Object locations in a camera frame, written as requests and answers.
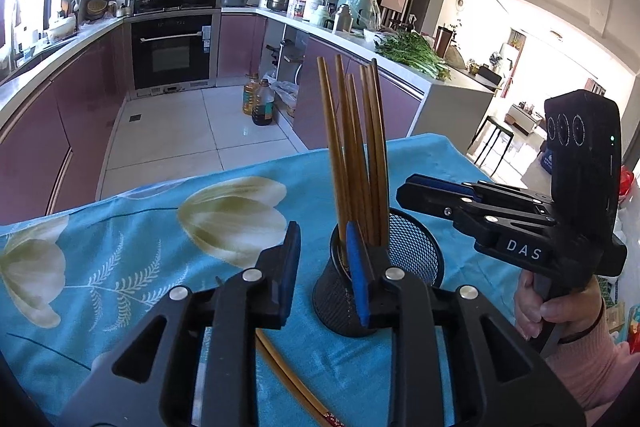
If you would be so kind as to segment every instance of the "blue tablecloth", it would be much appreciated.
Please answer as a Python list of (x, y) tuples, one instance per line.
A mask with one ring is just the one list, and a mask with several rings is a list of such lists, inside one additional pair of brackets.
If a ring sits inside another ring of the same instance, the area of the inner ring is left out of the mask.
[[(391, 205), (419, 172), (454, 182), (486, 179), (441, 136), (388, 144)], [(346, 339), (326, 330), (311, 304), (328, 258), (335, 207), (328, 152), (132, 190), (109, 200), (0, 227), (0, 349), (22, 386), (55, 419), (89, 374), (168, 288), (213, 287), (302, 229), (292, 313), (275, 346), (313, 393), (350, 427), (386, 426), (390, 335)], [(443, 288), (475, 285), (513, 318), (516, 268), (480, 255), (449, 221), (414, 214), (446, 261)], [(260, 425), (314, 426), (261, 361)]]

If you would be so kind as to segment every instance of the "chair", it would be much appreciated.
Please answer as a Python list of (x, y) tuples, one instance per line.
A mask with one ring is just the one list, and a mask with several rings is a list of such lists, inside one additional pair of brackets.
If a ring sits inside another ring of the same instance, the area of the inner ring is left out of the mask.
[(471, 149), (471, 146), (474, 144), (474, 142), (476, 141), (478, 136), (480, 136), (480, 134), (482, 133), (482, 130), (484, 129), (484, 124), (486, 124), (487, 122), (494, 126), (494, 131), (491, 133), (491, 136), (489, 137), (489, 140), (487, 140), (486, 143), (484, 144), (484, 147), (482, 148), (482, 151), (480, 152), (480, 154), (476, 158), (476, 161), (474, 161), (474, 165), (478, 164), (478, 160), (482, 157), (482, 154), (484, 154), (484, 150), (487, 148), (487, 146), (489, 145), (491, 140), (494, 138), (494, 135), (495, 135), (496, 132), (498, 134), (495, 137), (494, 143), (491, 145), (491, 147), (489, 147), (489, 150), (487, 151), (486, 156), (480, 162), (480, 165), (478, 165), (479, 168), (482, 167), (482, 164), (484, 163), (484, 160), (486, 160), (486, 157), (489, 156), (489, 153), (494, 149), (494, 146), (497, 143), (498, 138), (500, 137), (500, 134), (501, 133), (505, 133), (509, 137), (509, 141), (507, 142), (507, 147), (505, 147), (504, 151), (502, 151), (502, 156), (500, 156), (500, 161), (498, 161), (498, 165), (495, 166), (494, 172), (491, 173), (491, 175), (493, 176), (495, 174), (495, 172), (498, 170), (498, 167), (500, 166), (500, 163), (502, 162), (502, 160), (504, 158), (504, 155), (507, 154), (507, 150), (509, 149), (509, 147), (511, 145), (511, 142), (513, 141), (513, 131), (511, 129), (509, 129), (508, 127), (505, 127), (504, 124), (498, 122), (495, 119), (494, 116), (488, 116), (482, 122), (482, 125), (480, 126), (480, 128), (476, 132), (476, 135), (474, 136), (474, 139), (471, 140), (471, 143), (469, 144), (469, 147), (468, 147), (469, 149)]

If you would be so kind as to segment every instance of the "green vegetable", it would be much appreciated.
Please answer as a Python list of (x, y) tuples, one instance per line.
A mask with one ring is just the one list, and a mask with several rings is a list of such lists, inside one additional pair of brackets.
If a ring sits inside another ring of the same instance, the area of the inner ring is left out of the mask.
[(376, 42), (376, 52), (389, 60), (411, 66), (432, 78), (450, 78), (449, 68), (444, 60), (435, 54), (419, 33), (398, 32), (396, 36)]

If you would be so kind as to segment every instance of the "oven handle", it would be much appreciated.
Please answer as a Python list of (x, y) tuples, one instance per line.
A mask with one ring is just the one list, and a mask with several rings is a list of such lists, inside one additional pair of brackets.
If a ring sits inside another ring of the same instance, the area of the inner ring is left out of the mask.
[(164, 41), (167, 39), (179, 39), (181, 37), (201, 37), (202, 32), (184, 33), (183, 35), (169, 35), (167, 37), (153, 37), (152, 39), (140, 39), (140, 42)]

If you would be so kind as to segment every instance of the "basket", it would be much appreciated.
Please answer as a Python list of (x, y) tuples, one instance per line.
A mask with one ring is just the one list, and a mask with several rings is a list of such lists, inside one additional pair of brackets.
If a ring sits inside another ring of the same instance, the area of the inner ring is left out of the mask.
[[(340, 262), (338, 227), (330, 241), (329, 261), (313, 291), (316, 315), (327, 328), (344, 337), (365, 337), (376, 330), (360, 323), (351, 287), (351, 277)], [(417, 219), (389, 209), (389, 259), (422, 279), (439, 287), (444, 276), (442, 252), (431, 232)]]

